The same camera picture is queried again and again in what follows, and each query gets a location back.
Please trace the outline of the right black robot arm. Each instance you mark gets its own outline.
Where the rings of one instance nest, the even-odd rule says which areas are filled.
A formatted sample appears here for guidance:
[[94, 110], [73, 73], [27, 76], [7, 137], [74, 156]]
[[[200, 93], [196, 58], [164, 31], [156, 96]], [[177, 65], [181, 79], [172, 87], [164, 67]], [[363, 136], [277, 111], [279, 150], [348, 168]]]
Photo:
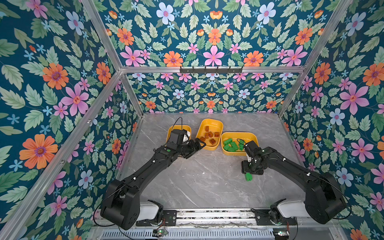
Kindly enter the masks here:
[[282, 199], [271, 205], [269, 215], [274, 224], [288, 218], [312, 218], [324, 225], [348, 208], [340, 184], [331, 174], [312, 172], [271, 147], [260, 148], [254, 141], [245, 143], [244, 150], [247, 160], [242, 161], [243, 174], [263, 175], [271, 169], [305, 192], [302, 200]]

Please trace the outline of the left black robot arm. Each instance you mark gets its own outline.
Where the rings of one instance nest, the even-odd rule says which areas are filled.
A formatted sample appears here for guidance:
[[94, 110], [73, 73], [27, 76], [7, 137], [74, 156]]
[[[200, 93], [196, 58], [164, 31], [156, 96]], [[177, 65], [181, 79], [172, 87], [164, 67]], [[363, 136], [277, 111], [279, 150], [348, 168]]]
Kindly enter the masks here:
[[199, 138], [176, 145], [168, 142], [154, 150], [150, 160], [123, 180], [112, 181], [101, 203], [101, 217], [128, 230], [137, 221], [148, 220], [141, 213], [141, 194], [149, 183], [179, 157], [188, 159], [206, 147]]

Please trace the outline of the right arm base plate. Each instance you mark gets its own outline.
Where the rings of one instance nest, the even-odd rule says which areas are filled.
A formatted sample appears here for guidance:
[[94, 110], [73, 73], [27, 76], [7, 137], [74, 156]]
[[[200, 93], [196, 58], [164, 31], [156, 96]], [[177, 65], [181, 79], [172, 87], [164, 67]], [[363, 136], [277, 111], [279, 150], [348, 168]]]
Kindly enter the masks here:
[[277, 210], [271, 209], [251, 209], [251, 212], [255, 214], [256, 222], [259, 226], [296, 226], [296, 218], [284, 218]]

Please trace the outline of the green long lego brick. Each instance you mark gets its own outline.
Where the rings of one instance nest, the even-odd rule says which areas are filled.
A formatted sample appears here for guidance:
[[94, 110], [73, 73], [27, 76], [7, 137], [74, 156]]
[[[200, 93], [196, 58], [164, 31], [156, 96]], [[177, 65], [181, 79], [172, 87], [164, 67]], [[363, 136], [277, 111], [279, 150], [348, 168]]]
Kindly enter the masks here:
[[236, 152], [239, 149], [238, 145], [235, 142], [231, 142], [230, 146], [232, 148], [232, 152]]

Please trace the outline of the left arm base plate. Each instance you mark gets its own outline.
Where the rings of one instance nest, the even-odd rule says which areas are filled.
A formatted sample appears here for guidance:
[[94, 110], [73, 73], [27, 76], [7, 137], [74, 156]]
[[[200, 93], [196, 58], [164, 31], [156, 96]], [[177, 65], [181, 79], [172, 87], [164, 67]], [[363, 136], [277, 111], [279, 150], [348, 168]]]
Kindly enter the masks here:
[[141, 220], [136, 222], [137, 227], [166, 227], [176, 226], [178, 212], [176, 210], [164, 210], [152, 220]]

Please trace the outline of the brown lego brick cluster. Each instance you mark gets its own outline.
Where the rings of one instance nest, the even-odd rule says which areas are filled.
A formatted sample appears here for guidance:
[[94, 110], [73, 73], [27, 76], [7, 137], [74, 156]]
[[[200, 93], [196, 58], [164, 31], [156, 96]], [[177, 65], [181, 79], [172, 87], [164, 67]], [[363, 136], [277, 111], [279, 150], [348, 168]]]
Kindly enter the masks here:
[[[204, 137], [204, 134], [208, 133], [209, 138], [206, 139]], [[200, 137], [198, 137], [199, 140], [203, 141], [206, 143], [207, 146], [213, 147], [216, 146], [219, 143], [220, 140], [220, 133], [219, 132], [204, 132]]]

